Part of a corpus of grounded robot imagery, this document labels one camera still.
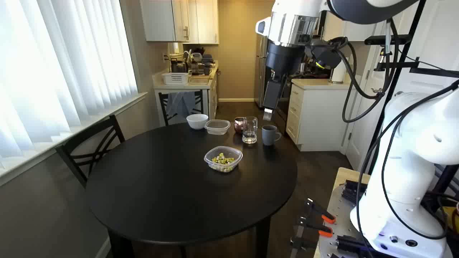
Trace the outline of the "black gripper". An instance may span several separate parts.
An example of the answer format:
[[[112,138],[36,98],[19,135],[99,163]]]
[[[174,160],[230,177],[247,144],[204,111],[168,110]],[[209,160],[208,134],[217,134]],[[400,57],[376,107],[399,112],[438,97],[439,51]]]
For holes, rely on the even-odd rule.
[[[265,67],[271,71],[271,78],[267,81],[265,95],[263,100],[264,121],[273,121],[273,110],[277,108],[284,81],[300,67],[303,54],[303,47],[285,48],[277,47],[274,42],[268,42]]]

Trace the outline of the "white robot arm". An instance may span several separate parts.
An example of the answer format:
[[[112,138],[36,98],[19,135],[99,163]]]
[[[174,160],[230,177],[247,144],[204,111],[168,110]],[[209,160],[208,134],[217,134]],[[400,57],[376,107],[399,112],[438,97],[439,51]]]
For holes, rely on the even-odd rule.
[[[417,0],[275,0],[255,25],[270,41],[268,67],[284,74],[311,44],[314,24],[327,9],[337,18],[372,25],[386,22]],[[379,253],[399,258],[453,258],[446,230],[422,207],[438,165],[458,155],[458,87],[422,97],[400,94],[384,110],[387,133],[366,193],[350,221]]]

